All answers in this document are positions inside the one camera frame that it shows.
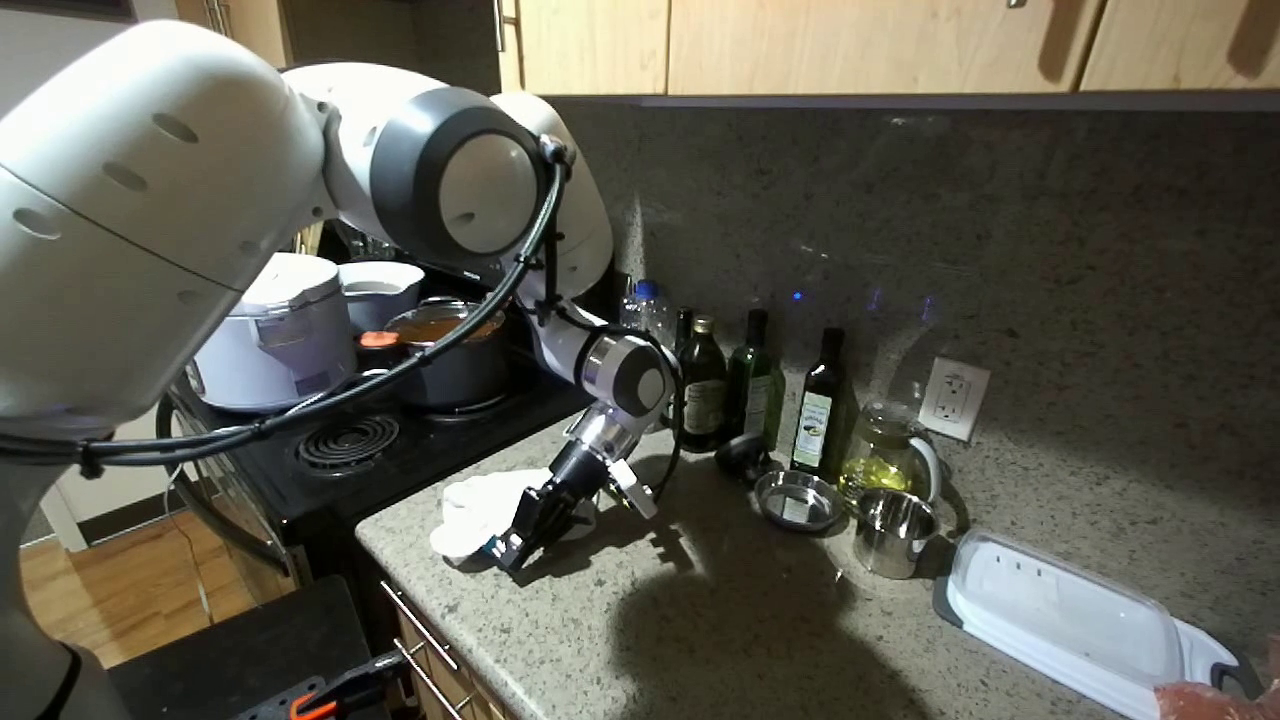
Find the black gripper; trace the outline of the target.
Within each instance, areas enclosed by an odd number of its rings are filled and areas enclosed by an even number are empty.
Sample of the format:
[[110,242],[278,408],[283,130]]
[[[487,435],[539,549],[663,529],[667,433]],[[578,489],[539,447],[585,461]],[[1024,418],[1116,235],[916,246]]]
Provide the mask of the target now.
[[566,446],[553,455],[547,477],[517,505],[513,534],[484,543],[484,557],[499,572],[527,564],[525,541],[559,541],[578,502],[590,502],[609,486],[609,470],[634,447],[634,421],[617,408],[586,408]]

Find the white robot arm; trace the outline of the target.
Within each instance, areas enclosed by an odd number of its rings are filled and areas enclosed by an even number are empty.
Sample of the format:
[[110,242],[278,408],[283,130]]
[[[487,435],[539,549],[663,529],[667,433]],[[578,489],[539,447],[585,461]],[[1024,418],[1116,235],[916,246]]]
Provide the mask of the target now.
[[629,453],[673,398],[659,347],[578,309],[617,235],[555,107],[423,74],[274,68],[188,26],[88,50],[0,122],[5,534],[66,470],[139,463],[116,435],[335,220],[520,309],[536,362],[577,383],[585,433],[499,509],[507,572],[596,491],[653,513]]

